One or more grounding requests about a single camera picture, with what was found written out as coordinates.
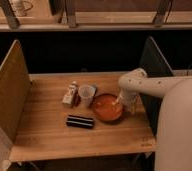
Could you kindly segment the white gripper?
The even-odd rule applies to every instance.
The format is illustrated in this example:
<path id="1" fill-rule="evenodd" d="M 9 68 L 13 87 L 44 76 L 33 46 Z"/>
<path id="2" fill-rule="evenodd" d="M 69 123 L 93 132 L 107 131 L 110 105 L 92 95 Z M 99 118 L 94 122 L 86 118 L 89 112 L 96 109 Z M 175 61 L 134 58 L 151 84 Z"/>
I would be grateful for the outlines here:
<path id="1" fill-rule="evenodd" d="M 122 103 L 127 110 L 129 110 L 132 114 L 135 114 L 137 96 L 138 94 L 136 92 L 121 90 L 115 101 L 115 105 Z"/>

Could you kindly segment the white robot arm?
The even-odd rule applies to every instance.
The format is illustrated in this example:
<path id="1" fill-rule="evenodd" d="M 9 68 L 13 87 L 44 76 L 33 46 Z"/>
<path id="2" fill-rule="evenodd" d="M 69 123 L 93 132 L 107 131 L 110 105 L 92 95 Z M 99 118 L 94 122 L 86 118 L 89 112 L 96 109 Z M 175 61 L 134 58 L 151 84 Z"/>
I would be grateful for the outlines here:
<path id="1" fill-rule="evenodd" d="M 154 171 L 192 171 L 192 76 L 149 77 L 137 68 L 121 75 L 118 86 L 124 105 L 138 93 L 162 99 Z"/>

